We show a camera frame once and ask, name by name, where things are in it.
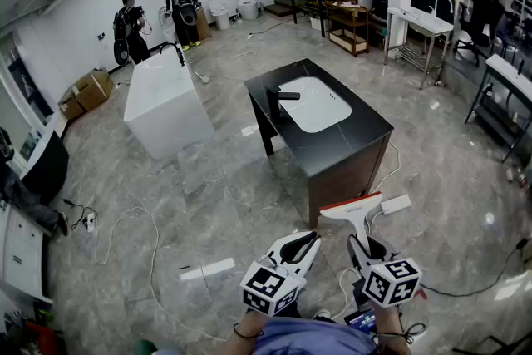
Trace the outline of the large cardboard box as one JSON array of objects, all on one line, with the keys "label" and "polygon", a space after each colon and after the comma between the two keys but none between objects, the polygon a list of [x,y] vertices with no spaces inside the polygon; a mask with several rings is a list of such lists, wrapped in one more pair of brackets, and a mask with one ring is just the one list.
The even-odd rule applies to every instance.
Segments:
[{"label": "large cardboard box", "polygon": [[77,102],[85,111],[91,111],[104,103],[113,89],[111,76],[105,69],[93,69],[72,87]]}]

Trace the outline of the black left wristband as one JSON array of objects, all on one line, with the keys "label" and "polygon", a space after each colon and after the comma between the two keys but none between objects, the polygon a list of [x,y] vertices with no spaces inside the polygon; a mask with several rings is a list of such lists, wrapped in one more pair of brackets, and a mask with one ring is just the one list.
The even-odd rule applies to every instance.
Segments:
[{"label": "black left wristband", "polygon": [[259,337],[264,335],[264,331],[263,330],[260,330],[258,333],[255,333],[255,334],[252,334],[252,335],[243,334],[239,330],[239,323],[235,323],[233,325],[233,331],[234,331],[234,334],[236,334],[239,338],[246,339],[246,340],[257,339],[257,338],[259,338]]}]

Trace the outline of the black bathtub faucet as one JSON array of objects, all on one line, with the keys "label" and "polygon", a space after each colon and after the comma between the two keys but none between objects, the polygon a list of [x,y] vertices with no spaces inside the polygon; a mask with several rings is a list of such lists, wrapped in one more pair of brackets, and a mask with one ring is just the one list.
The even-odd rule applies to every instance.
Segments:
[{"label": "black bathtub faucet", "polygon": [[175,49],[175,52],[177,54],[177,57],[179,58],[180,65],[182,67],[185,66],[185,58],[183,55],[182,50],[177,46],[175,42],[165,42],[160,45],[159,54],[161,54],[167,47],[173,47]]}]

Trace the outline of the person's blue shirt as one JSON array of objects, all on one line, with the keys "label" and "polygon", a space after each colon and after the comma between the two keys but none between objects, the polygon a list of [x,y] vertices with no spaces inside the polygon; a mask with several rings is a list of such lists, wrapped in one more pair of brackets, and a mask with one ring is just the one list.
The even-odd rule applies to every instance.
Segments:
[{"label": "person's blue shirt", "polygon": [[258,337],[253,355],[374,355],[372,338],[346,325],[274,317]]}]

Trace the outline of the white-topped black frame washstand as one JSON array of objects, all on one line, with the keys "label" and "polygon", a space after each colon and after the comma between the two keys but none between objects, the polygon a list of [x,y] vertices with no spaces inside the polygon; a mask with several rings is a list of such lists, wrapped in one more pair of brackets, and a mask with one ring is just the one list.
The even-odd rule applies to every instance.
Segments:
[{"label": "white-topped black frame washstand", "polygon": [[[494,79],[507,91],[507,99],[514,97],[527,111],[528,116],[522,126],[513,124],[510,113],[500,106],[495,106]],[[468,123],[475,114],[505,143],[508,150],[500,161],[504,164],[514,154],[518,144],[532,125],[532,81],[521,70],[514,68],[499,55],[492,55],[485,62],[485,73],[478,91],[465,118]]]}]

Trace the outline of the white bathtub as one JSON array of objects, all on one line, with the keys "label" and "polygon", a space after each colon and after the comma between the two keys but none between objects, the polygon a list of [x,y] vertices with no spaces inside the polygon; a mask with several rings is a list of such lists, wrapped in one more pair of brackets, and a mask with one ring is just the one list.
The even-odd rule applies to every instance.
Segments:
[{"label": "white bathtub", "polygon": [[214,134],[188,64],[180,65],[173,47],[134,67],[123,120],[155,160]]}]

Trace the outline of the small white toilet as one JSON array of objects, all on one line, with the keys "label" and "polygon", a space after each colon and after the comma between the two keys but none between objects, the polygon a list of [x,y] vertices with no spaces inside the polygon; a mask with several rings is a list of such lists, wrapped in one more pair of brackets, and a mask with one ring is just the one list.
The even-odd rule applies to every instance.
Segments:
[{"label": "small white toilet", "polygon": [[216,27],[220,30],[230,28],[229,11],[223,0],[209,0],[209,10],[215,21]]}]

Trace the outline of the white and red squeegee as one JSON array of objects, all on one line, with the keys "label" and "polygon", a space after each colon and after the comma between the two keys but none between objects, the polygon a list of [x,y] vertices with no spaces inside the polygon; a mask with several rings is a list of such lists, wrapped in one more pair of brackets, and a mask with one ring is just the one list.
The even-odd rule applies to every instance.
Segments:
[{"label": "white and red squeegee", "polygon": [[355,230],[361,246],[370,251],[370,245],[365,230],[367,214],[382,202],[382,192],[377,191],[370,195],[364,195],[356,199],[348,200],[335,205],[322,207],[319,212],[329,219],[344,219],[350,222]]}]

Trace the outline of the black sink faucet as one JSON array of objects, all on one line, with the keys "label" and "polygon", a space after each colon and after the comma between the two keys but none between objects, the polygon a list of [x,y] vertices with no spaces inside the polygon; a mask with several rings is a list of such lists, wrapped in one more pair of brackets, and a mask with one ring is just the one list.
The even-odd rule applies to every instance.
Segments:
[{"label": "black sink faucet", "polygon": [[278,86],[266,86],[265,93],[268,100],[271,121],[276,125],[285,122],[283,113],[281,112],[280,101],[298,101],[301,98],[299,92],[282,91]]}]

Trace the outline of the black and white counter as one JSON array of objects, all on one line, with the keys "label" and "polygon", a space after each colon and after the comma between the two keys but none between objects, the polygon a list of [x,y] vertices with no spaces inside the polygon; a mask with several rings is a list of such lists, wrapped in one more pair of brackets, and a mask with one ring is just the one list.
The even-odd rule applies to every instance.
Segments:
[{"label": "black and white counter", "polygon": [[42,204],[49,204],[59,193],[67,177],[69,154],[62,140],[67,120],[60,111],[49,116],[43,133],[37,133],[28,160],[15,151],[7,163],[25,187],[40,196]]}]

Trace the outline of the wooden shelf cart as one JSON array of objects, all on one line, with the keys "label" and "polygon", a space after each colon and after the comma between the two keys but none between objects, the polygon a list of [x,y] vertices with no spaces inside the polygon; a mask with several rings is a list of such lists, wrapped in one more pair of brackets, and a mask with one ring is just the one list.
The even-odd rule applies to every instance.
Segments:
[{"label": "wooden shelf cart", "polygon": [[352,56],[369,52],[369,12],[344,2],[325,2],[328,39]]}]

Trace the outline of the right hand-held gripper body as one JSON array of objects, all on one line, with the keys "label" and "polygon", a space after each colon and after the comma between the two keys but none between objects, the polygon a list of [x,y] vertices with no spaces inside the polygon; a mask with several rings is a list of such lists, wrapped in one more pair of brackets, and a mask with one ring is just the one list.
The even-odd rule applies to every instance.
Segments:
[{"label": "right hand-held gripper body", "polygon": [[397,259],[360,268],[362,279],[354,284],[358,307],[374,303],[393,307],[411,301],[419,289],[422,271],[412,258]]}]

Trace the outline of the white power strip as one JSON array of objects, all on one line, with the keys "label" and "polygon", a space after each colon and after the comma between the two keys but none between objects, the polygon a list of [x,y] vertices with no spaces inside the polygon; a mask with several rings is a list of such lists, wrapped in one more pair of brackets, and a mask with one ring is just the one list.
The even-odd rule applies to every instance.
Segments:
[{"label": "white power strip", "polygon": [[384,215],[393,214],[411,207],[411,199],[407,194],[382,201],[381,209]]}]

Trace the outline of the small cardboard box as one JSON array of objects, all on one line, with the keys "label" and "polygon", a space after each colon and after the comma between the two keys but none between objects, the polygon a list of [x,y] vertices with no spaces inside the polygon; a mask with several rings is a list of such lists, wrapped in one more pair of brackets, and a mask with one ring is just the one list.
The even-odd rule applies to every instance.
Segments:
[{"label": "small cardboard box", "polygon": [[71,88],[64,93],[58,102],[58,107],[67,121],[73,121],[86,112],[83,106],[76,99]]}]

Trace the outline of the white sink basin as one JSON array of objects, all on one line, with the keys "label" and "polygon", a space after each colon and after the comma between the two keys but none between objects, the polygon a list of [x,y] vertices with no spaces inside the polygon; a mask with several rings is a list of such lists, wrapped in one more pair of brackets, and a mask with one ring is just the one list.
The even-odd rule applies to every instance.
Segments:
[{"label": "white sink basin", "polygon": [[297,92],[298,100],[281,100],[280,106],[299,128],[318,133],[352,114],[352,108],[335,91],[314,76],[299,77],[280,86],[283,92]]}]

